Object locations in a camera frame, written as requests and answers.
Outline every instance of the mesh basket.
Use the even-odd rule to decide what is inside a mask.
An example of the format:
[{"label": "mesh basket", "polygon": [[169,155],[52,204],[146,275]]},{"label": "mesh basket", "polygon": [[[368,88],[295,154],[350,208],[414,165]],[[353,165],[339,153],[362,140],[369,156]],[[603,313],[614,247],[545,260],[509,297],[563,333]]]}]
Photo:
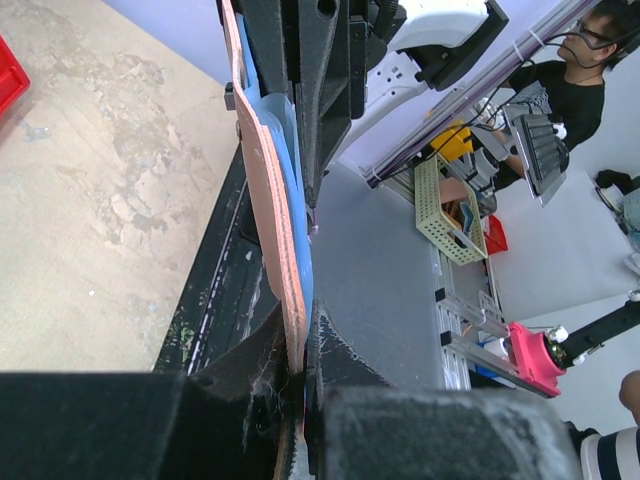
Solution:
[{"label": "mesh basket", "polygon": [[[457,265],[483,260],[487,258],[487,246],[480,225],[478,202],[473,190],[465,184],[474,215],[471,238],[464,237],[458,227],[442,211],[440,169],[445,165],[445,160],[437,156],[418,165],[415,169],[416,227]],[[459,238],[463,237],[461,239],[466,240],[467,248],[458,245],[451,238],[450,233],[456,231],[459,232]]]}]

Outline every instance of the red plastic bin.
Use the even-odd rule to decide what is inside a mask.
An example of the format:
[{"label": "red plastic bin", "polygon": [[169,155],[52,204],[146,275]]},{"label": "red plastic bin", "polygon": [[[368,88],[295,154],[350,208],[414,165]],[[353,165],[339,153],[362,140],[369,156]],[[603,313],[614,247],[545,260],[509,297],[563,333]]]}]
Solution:
[{"label": "red plastic bin", "polygon": [[489,255],[509,250],[507,235],[504,233],[502,222],[493,215],[489,215],[489,231],[484,233],[484,239]]},{"label": "red plastic bin", "polygon": [[0,115],[29,88],[30,84],[29,77],[0,37]]}]

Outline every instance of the yellow container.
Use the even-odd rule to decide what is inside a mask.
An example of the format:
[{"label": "yellow container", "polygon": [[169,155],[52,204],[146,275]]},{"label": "yellow container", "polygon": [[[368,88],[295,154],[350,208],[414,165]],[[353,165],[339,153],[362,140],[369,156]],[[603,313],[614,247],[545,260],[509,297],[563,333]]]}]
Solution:
[{"label": "yellow container", "polygon": [[442,132],[431,142],[431,146],[449,163],[457,160],[465,153],[473,152],[471,145],[471,130],[458,121]]}]

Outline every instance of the gray surface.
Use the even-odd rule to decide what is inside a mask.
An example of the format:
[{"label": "gray surface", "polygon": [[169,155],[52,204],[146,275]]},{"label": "gray surface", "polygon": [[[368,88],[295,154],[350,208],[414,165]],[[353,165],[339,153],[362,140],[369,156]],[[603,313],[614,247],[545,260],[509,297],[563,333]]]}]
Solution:
[{"label": "gray surface", "polygon": [[444,388],[435,311],[437,251],[413,205],[332,165],[316,210],[315,297],[343,338],[403,389]]},{"label": "gray surface", "polygon": [[490,294],[489,279],[482,263],[470,263],[459,267],[450,265],[453,292],[460,300],[474,307],[480,307],[480,291]]}]

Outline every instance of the yellow object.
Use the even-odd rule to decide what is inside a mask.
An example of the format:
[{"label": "yellow object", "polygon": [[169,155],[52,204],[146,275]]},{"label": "yellow object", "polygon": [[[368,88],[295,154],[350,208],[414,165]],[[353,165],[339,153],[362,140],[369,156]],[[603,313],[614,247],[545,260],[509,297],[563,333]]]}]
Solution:
[{"label": "yellow object", "polygon": [[427,160],[415,169],[416,227],[457,265],[465,265],[487,258],[487,245],[480,223],[478,202],[473,190],[465,184],[469,204],[473,211],[470,246],[461,247],[450,234],[460,230],[460,225],[442,211],[440,199],[440,169],[446,165],[444,158]]},{"label": "yellow object", "polygon": [[461,125],[463,125],[461,121],[453,123],[431,142],[431,146],[449,163],[457,160],[465,153],[473,152],[471,130],[469,127],[461,129]]}]

